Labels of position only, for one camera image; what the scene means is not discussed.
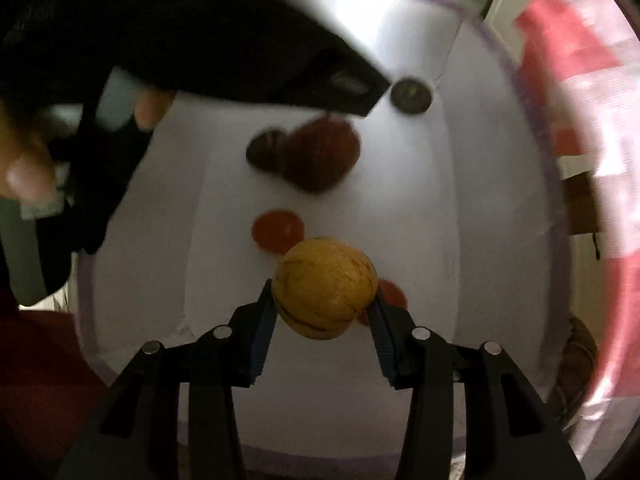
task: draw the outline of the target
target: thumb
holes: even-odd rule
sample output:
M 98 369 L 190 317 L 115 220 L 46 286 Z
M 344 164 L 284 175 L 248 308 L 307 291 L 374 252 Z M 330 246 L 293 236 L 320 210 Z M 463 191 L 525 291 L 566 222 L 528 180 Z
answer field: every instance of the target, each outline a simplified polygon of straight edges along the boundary
M 0 196 L 33 205 L 56 197 L 53 161 L 37 132 L 18 128 L 0 102 Z

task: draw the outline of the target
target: purple rim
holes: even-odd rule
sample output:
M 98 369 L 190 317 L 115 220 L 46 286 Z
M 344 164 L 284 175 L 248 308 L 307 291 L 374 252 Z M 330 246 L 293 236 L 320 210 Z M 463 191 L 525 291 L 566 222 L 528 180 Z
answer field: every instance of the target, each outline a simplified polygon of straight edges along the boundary
M 482 37 L 487 48 L 500 61 L 500 66 L 511 77 L 514 93 L 517 95 L 530 130 L 540 152 L 541 165 L 545 178 L 549 207 L 549 246 L 551 252 L 550 283 L 548 291 L 548 313 L 545 338 L 539 355 L 540 367 L 545 373 L 555 374 L 558 362 L 548 356 L 559 354 L 566 342 L 566 309 L 570 300 L 571 253 L 569 232 L 564 215 L 564 203 L 560 186 L 560 174 L 556 165 L 556 156 L 551 145 L 551 132 L 542 110 L 535 104 L 520 78 L 511 58 L 502 45 L 489 33 L 482 21 L 474 13 L 465 9 L 457 0 L 421 0 L 448 7 L 460 14 L 462 20 L 469 23 Z M 94 257 L 83 255 L 78 261 L 78 330 L 84 343 L 84 351 L 97 351 L 95 325 L 93 319 L 93 286 L 92 274 Z M 100 378 L 111 384 L 116 373 L 100 358 L 92 356 L 89 364 Z M 178 424 L 178 435 L 186 439 L 187 423 Z M 464 450 L 464 439 L 457 439 L 453 445 L 454 453 Z M 244 459 L 248 468 L 268 474 L 293 477 L 338 478 L 344 474 L 379 475 L 394 474 L 398 468 L 399 454 L 395 456 L 374 456 L 366 458 L 330 459 L 307 456 L 296 456 L 274 451 L 242 446 Z

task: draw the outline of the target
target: silver screw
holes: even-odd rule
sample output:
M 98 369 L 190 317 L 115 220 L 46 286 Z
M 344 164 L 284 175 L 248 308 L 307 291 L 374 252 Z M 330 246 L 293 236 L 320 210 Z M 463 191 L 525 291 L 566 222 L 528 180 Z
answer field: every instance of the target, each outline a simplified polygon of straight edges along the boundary
M 145 354 L 155 354 L 160 349 L 160 343 L 158 341 L 148 341 L 142 345 L 142 351 Z
M 213 337 L 216 339 L 226 339 L 231 336 L 233 332 L 229 325 L 218 325 L 213 329 Z
M 498 345 L 498 343 L 494 343 L 493 341 L 487 341 L 484 343 L 484 350 L 491 355 L 498 355 L 502 352 L 502 347 Z
M 431 337 L 431 332 L 429 332 L 428 328 L 417 326 L 413 330 L 411 330 L 411 335 L 418 341 L 425 341 Z

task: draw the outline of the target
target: black device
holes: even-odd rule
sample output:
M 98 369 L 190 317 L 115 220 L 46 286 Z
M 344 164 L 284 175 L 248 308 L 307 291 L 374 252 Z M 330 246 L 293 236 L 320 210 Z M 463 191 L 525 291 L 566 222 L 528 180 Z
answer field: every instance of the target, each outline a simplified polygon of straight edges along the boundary
M 189 383 L 193 480 L 244 480 L 232 386 L 262 373 L 276 308 L 267 280 L 256 303 L 236 308 L 195 343 L 146 343 L 116 379 L 62 463 L 57 480 L 177 480 L 180 383 Z M 542 400 L 500 345 L 447 343 L 388 305 L 367 308 L 383 375 L 413 396 L 396 480 L 447 480 L 453 383 L 466 392 L 466 480 L 584 480 Z

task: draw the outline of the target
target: yellow fruit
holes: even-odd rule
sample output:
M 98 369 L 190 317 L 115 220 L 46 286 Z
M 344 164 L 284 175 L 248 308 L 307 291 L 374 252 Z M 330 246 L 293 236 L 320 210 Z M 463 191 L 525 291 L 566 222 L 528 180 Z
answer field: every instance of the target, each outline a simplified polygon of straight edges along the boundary
M 311 339 L 333 339 L 373 301 L 376 269 L 363 252 L 332 238 L 300 242 L 271 282 L 280 317 Z

